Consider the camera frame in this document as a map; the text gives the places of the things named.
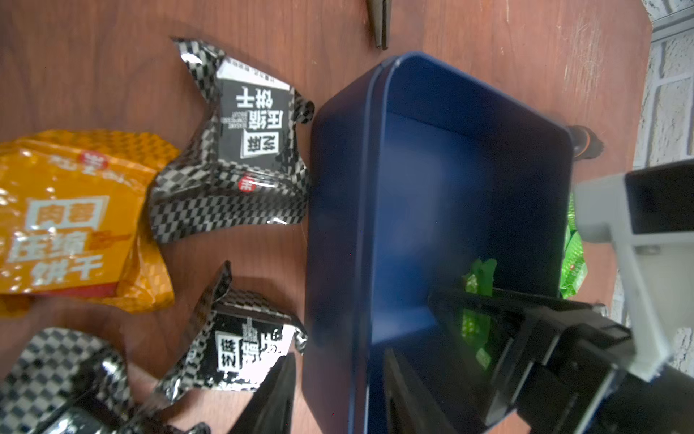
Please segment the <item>dark blue storage box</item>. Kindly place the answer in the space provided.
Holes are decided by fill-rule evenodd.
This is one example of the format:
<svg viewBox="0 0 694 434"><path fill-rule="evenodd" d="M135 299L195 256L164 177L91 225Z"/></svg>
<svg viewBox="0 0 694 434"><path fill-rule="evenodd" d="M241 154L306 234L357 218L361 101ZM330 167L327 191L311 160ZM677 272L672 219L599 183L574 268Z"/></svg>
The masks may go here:
<svg viewBox="0 0 694 434"><path fill-rule="evenodd" d="M325 433L387 431L383 354L407 358L461 433L486 426L466 350L429 305L475 260L495 286L557 297L567 129L421 52L329 99L311 131L302 389Z"/></svg>

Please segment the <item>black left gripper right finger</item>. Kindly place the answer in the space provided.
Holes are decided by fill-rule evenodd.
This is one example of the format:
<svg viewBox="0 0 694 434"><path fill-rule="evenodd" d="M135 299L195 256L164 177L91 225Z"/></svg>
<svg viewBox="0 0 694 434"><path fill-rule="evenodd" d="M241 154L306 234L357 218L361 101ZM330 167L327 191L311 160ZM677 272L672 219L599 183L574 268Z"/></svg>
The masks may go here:
<svg viewBox="0 0 694 434"><path fill-rule="evenodd" d="M469 384L453 365L416 367L403 353L388 348L383 378L390 433L477 432Z"/></svg>

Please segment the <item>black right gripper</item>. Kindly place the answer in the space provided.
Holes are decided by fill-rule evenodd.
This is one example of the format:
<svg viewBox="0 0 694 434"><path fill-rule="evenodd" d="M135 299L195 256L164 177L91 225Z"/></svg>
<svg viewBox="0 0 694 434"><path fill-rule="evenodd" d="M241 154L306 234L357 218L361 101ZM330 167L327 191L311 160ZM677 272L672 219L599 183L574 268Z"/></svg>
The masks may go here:
<svg viewBox="0 0 694 434"><path fill-rule="evenodd" d="M493 371L488 425L516 412L533 433L691 433L693 380L665 365L651 381L627 370L632 333L603 303L493 288L430 294L432 313L467 309L510 337Z"/></svg>

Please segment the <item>black checkered cookie packet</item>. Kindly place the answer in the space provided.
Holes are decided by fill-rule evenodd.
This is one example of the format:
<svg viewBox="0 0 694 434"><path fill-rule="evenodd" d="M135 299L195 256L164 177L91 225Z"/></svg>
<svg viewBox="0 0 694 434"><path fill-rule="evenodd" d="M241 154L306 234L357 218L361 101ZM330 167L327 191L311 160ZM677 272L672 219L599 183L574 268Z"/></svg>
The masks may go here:
<svg viewBox="0 0 694 434"><path fill-rule="evenodd" d="M107 341L50 327L37 333L1 384L3 433L175 433L159 414L200 385L206 344L184 356L137 405L128 363Z"/></svg>

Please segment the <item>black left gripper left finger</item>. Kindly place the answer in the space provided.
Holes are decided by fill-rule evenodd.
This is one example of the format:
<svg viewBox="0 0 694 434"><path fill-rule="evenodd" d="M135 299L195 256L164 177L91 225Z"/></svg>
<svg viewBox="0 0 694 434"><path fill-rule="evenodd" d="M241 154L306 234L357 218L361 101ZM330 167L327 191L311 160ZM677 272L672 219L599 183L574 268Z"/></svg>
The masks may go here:
<svg viewBox="0 0 694 434"><path fill-rule="evenodd" d="M288 434L296 392L296 356L281 356L270 369L229 434Z"/></svg>

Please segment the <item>orange cookie packet front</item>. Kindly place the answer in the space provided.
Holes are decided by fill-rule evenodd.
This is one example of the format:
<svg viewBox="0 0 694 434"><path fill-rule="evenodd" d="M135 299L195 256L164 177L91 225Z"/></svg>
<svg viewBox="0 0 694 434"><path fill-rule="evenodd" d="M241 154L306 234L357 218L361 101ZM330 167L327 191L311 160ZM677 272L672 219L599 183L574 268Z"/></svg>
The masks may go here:
<svg viewBox="0 0 694 434"><path fill-rule="evenodd" d="M42 298L128 313L175 300L150 186L178 150L150 133L48 130L1 146L1 314Z"/></svg>

